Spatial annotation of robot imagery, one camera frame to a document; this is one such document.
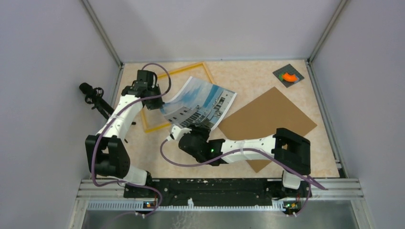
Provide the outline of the building photo print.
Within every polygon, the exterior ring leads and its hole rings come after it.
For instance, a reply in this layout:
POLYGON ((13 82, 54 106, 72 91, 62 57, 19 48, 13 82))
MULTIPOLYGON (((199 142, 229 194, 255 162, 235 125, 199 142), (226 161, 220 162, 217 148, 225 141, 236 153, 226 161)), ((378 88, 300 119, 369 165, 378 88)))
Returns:
POLYGON ((173 125, 200 125, 214 130, 225 117, 236 96, 234 91, 191 76, 160 111, 173 125))

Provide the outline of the yellow wooden picture frame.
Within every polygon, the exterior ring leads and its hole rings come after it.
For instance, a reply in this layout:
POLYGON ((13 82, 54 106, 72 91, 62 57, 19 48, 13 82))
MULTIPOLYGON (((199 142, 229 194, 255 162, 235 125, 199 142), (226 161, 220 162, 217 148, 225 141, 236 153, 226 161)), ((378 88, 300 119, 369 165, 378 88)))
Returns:
MULTIPOLYGON (((184 72, 190 71, 192 69, 200 68, 200 67, 203 68, 203 70, 206 74, 206 77, 208 79, 208 82, 215 84, 215 80, 205 62, 196 62, 193 64, 189 64, 184 67, 181 67, 181 68, 178 68, 175 70, 171 70, 171 71, 169 71, 169 74, 171 76, 171 79, 173 79, 173 76, 176 74, 184 73, 184 72)), ((155 126, 149 125, 144 110, 141 110, 140 116, 141 116, 141 121, 142 121, 142 125, 143 125, 143 131, 145 133, 151 133, 151 132, 154 132, 154 131, 157 131, 157 130, 170 126, 170 123, 167 121, 165 121, 161 124, 155 125, 155 126)))

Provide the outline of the brown cardboard backing board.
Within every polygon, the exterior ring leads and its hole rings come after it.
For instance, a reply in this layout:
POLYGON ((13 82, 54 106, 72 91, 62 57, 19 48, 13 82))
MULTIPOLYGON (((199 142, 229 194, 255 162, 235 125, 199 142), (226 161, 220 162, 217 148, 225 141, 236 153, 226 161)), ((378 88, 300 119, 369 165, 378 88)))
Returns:
POLYGON ((304 137, 316 126, 314 121, 275 87, 223 119, 218 125, 230 140, 269 136, 269 153, 275 147, 275 138, 272 135, 278 128, 286 128, 304 137))

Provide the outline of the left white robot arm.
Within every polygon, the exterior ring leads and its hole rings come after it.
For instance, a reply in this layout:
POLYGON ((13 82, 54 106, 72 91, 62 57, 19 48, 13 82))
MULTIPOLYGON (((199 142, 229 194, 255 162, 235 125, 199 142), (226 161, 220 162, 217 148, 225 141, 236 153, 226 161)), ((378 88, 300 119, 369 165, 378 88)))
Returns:
POLYGON ((144 107, 150 110, 162 108, 164 102, 161 95, 157 75, 152 71, 139 70, 132 85, 122 91, 119 103, 107 123, 96 135, 89 135, 85 140, 89 171, 93 176, 132 183, 141 197, 151 195, 153 184, 147 181, 150 174, 131 165, 123 141, 135 116, 144 107))

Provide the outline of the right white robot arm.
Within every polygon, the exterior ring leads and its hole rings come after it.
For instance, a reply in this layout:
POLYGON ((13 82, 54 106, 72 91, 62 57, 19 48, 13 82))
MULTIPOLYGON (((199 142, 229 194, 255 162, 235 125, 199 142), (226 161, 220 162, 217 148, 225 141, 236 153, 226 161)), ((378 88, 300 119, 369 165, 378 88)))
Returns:
POLYGON ((280 191, 287 197, 294 196, 299 191, 301 179, 311 173, 310 141, 286 128, 249 140, 209 140, 209 136, 209 129, 194 125, 188 128, 173 125, 170 131, 170 137, 178 141, 179 149, 203 165, 273 161, 284 169, 280 191))

